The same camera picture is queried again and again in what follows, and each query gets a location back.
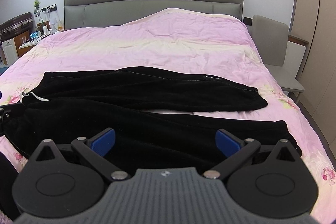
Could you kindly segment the pink floral bed quilt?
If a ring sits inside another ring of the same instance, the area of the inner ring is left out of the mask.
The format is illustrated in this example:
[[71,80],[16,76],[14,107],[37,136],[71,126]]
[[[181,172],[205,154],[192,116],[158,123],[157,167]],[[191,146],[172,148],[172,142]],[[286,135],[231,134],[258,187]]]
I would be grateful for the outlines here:
[[335,220],[335,168],[299,107],[263,64],[246,26],[233,16],[165,9],[121,26],[82,27],[51,35],[1,75],[1,104],[18,102],[23,92],[40,83],[45,72],[136,66],[213,75],[257,88],[268,102],[266,108],[215,111],[211,116],[285,121],[319,188],[312,216],[320,223]]

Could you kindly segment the wooden bedside table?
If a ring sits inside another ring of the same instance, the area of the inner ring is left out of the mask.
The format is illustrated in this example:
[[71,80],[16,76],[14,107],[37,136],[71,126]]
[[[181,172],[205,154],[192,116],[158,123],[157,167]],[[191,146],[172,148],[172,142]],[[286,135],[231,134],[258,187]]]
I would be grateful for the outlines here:
[[43,36],[31,40],[29,31],[26,31],[14,37],[14,43],[17,49],[18,57],[20,58],[28,51],[30,51],[34,46],[38,44],[38,42],[42,40],[42,38]]

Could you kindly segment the grey chair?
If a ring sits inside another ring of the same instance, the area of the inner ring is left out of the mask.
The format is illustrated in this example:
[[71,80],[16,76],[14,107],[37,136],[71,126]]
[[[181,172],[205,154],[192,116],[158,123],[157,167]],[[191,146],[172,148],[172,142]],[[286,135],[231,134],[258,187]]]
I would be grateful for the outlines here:
[[284,68],[288,43],[288,26],[264,16],[252,18],[252,39],[261,59],[278,85],[285,92],[301,94],[302,84]]

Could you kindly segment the black pants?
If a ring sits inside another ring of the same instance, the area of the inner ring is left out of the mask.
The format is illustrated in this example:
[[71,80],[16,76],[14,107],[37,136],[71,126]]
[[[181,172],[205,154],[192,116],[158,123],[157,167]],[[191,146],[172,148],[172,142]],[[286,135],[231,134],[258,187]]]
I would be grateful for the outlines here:
[[20,103],[25,106],[24,131],[6,137],[24,157],[30,157],[44,139],[68,144],[106,128],[116,133],[107,160],[129,173],[190,166],[208,170],[224,160],[215,144],[219,129],[264,145],[287,139],[301,152],[284,121],[204,117],[205,112],[268,106],[256,88],[218,76],[151,67],[46,72]]

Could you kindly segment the beige wardrobe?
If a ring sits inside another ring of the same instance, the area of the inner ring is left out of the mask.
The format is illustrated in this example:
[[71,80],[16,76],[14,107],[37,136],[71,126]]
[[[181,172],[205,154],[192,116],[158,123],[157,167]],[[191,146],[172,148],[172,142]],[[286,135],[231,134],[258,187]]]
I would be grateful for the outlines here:
[[299,70],[301,102],[329,143],[335,139],[335,0],[296,0],[291,30],[309,44]]

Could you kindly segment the dark brown suitcase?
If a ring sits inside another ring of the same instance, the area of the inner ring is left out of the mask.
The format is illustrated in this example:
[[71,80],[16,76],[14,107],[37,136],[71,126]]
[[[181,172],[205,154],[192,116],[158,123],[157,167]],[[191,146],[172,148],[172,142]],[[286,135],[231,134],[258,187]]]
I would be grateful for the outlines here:
[[33,30],[33,16],[32,13],[27,12],[16,16],[0,26],[1,42],[12,39],[26,31]]

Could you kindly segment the small green potted plant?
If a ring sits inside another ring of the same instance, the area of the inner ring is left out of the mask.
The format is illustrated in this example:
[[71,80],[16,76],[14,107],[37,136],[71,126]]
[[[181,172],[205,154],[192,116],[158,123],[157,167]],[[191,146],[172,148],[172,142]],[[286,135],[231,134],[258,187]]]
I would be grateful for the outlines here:
[[34,15],[36,18],[38,18],[39,23],[43,24],[44,20],[41,17],[40,5],[41,3],[39,0],[34,0]]

